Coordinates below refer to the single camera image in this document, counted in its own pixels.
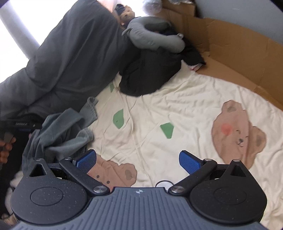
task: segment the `blue gripper pad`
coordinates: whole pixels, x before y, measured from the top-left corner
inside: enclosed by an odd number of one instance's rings
[[[202,160],[183,150],[179,154],[179,163],[188,174],[192,174],[202,166]]]
[[[88,173],[96,164],[96,152],[93,149],[88,150],[82,156],[75,158],[73,164],[83,172]]]

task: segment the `gray blanket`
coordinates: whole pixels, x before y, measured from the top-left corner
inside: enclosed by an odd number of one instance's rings
[[[122,32],[99,2],[78,0],[27,66],[0,83],[0,118],[80,111],[118,73],[127,45]]]
[[[42,129],[33,132],[25,147],[23,173],[38,158],[54,163],[84,153],[86,144],[94,139],[92,131],[87,127],[97,119],[96,104],[97,100],[90,97],[79,113],[69,108],[63,113],[49,115]]]

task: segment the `stuffed animal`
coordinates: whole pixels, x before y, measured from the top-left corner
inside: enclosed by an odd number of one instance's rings
[[[131,187],[137,180],[137,170],[133,164],[106,161],[97,155],[96,164],[87,173],[112,191],[113,187]]]
[[[183,34],[163,35],[153,31],[162,31],[171,27],[171,23],[158,17],[137,17],[131,20],[123,35],[127,35],[135,47],[156,51],[159,47],[177,54],[185,48]]]
[[[135,12],[127,5],[117,4],[115,10],[120,17],[121,25],[124,27],[127,27],[129,22],[135,18]]]
[[[239,159],[249,169],[266,145],[266,134],[252,126],[246,110],[233,100],[225,102],[213,122],[212,140],[225,164]]]

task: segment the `black jacket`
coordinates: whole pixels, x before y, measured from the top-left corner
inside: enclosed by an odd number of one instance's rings
[[[177,34],[172,28],[160,33]],[[187,39],[183,40],[185,49],[178,54],[170,53],[161,47],[157,51],[141,50],[130,44],[120,64],[120,91],[136,97],[153,93],[180,70],[181,60],[188,65],[205,64],[197,49]]]

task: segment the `white wall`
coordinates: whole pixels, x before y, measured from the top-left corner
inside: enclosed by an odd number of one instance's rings
[[[231,22],[283,44],[283,12],[270,0],[195,0],[200,17]]]

